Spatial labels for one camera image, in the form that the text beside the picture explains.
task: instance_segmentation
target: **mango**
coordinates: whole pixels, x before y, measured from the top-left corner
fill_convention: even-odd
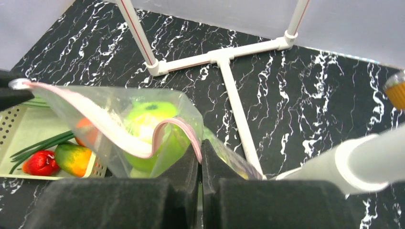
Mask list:
[[[55,161],[65,172],[75,177],[86,174],[92,151],[72,143],[59,144],[54,152]]]

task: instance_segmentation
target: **red pepper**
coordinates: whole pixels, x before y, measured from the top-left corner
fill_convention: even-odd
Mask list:
[[[50,150],[41,150],[36,152],[24,165],[22,171],[34,176],[51,176],[59,171],[55,156]]]

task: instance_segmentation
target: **pvc pipe frame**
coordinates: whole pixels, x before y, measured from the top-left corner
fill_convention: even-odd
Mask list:
[[[142,56],[145,59],[146,67],[148,68],[149,73],[152,76],[166,75],[169,72],[202,64],[218,64],[221,69],[229,101],[233,109],[236,126],[239,130],[239,136],[241,138],[242,147],[245,152],[246,159],[257,169],[260,174],[263,174],[263,170],[257,156],[255,144],[253,142],[252,135],[247,124],[245,112],[243,110],[242,103],[240,101],[236,85],[234,83],[234,78],[229,63],[230,60],[233,60],[235,57],[267,52],[271,50],[285,50],[291,48],[298,36],[297,30],[308,7],[309,1],[310,0],[298,0],[288,29],[284,32],[283,37],[279,37],[267,42],[250,44],[241,47],[230,47],[214,50],[206,54],[171,62],[158,61],[155,58],[131,1],[117,0],[117,5],[125,21],[128,24],[129,30],[131,31],[135,42],[137,43]]]

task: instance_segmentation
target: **red stripe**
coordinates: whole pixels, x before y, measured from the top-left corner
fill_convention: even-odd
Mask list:
[[[125,6],[125,4],[124,4],[124,0],[121,0],[121,3],[122,3],[122,5],[124,6],[125,12],[127,13],[127,16],[129,17],[129,20],[131,21],[132,27],[134,27],[135,33],[136,33],[137,36],[138,36],[138,39],[139,39],[140,44],[142,45],[143,51],[145,52],[145,54],[146,54],[146,56],[147,56],[147,58],[148,58],[148,60],[149,60],[149,65],[153,65],[154,63],[152,63],[152,60],[150,59],[150,57],[148,56],[148,53],[146,52],[145,46],[143,45],[142,40],[141,40],[140,37],[139,37],[138,31],[137,31],[137,29],[136,29],[136,27],[135,27],[135,25],[134,25],[134,22],[132,21],[130,15],[129,15],[129,13],[128,13],[128,10],[127,10],[127,8],[126,8],[126,6]]]
[[[305,5],[304,11],[303,11],[303,12],[302,12],[302,14],[301,14],[301,18],[299,19],[299,22],[298,22],[297,28],[295,29],[295,32],[294,32],[294,35],[293,35],[293,36],[295,36],[295,34],[297,34],[297,30],[298,30],[299,24],[301,24],[301,20],[302,20],[302,18],[304,17],[304,13],[305,13],[305,11],[307,10],[307,7],[308,7],[308,4],[309,4],[309,1],[310,1],[310,0],[308,0],[308,1],[307,1],[307,4]]]

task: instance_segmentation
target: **plastic basket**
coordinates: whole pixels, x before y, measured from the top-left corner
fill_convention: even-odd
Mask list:
[[[14,163],[10,156],[15,152],[49,137],[68,131],[69,128],[49,108],[16,106],[0,112],[0,177],[58,180],[74,178],[60,171],[54,176],[32,176],[15,170],[9,174]],[[107,167],[93,153],[87,171],[82,178],[104,177]]]

